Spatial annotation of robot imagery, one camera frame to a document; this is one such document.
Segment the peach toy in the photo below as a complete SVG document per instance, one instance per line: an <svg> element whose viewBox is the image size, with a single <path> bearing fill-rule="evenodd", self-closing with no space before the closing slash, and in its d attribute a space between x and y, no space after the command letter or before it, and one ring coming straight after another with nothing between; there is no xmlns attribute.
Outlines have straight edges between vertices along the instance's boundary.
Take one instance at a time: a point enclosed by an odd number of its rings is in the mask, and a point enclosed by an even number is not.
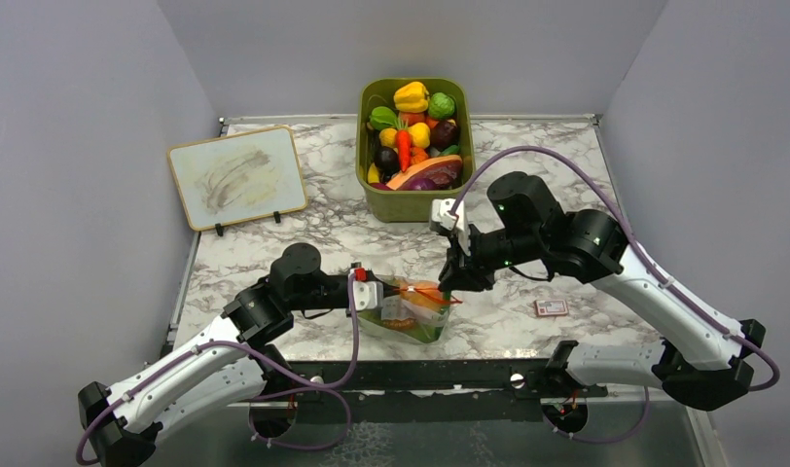
<svg viewBox="0 0 790 467"><path fill-rule="evenodd" d="M416 293L409 292L409 286L415 286ZM444 294L438 289L438 284L432 281L404 282L401 286L400 297L413 305L437 310L446 304Z"/></svg>

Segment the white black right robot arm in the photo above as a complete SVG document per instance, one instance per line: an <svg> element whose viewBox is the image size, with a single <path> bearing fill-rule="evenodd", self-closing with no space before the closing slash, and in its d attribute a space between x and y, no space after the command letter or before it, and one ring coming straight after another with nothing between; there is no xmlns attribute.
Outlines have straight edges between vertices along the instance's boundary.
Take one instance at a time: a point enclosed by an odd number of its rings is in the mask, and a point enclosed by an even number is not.
<svg viewBox="0 0 790 467"><path fill-rule="evenodd" d="M734 320L696 298L642 260L613 217L562 209L538 176L505 174L487 197L502 223L489 233L468 223L454 199L432 204L431 228L449 240L442 291L487 291L498 270L539 261L549 276L574 278L616 299L661 337L640 346L562 341L542 377L552 393L608 383L645 386L713 411L750 391L754 371L747 358L765 335L758 321Z"/></svg>

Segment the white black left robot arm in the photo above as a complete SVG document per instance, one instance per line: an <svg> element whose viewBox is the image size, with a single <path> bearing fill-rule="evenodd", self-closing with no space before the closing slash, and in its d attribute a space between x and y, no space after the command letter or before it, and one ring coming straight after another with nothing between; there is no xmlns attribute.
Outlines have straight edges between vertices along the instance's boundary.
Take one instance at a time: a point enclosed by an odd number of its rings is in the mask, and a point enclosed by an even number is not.
<svg viewBox="0 0 790 467"><path fill-rule="evenodd" d="M266 276L237 293L190 341L132 377L110 385L95 381L79 392L84 432L77 464L139 466L154 453L159 437L250 396L336 394L357 365L358 313L378 307L384 289L360 267L344 275L324 272L321 255L310 244L287 247ZM346 309L352 323L352 353L342 377L316 382L269 355L272 341L292 329L294 312L337 308Z"/></svg>

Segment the orange spiky pineapple toy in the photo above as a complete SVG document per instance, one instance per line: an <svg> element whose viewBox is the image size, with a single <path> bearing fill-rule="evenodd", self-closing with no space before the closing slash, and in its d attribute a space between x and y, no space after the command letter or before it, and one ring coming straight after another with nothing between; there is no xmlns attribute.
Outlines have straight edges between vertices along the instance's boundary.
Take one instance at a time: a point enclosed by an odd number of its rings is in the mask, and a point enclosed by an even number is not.
<svg viewBox="0 0 790 467"><path fill-rule="evenodd" d="M380 309L379 320L382 325L391 330L400 331L406 320L414 318L412 312L397 297L391 297L383 302Z"/></svg>

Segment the clear zip bag orange zipper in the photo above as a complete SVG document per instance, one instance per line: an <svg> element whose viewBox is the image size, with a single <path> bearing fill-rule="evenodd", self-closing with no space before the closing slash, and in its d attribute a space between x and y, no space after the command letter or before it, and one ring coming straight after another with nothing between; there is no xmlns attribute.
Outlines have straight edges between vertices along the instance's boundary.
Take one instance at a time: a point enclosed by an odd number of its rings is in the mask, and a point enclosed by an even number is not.
<svg viewBox="0 0 790 467"><path fill-rule="evenodd" d="M434 343L442 337L453 308L462 304L433 281L398 275L383 275L379 280L387 296L379 308L361 310L358 317L369 333L382 339Z"/></svg>

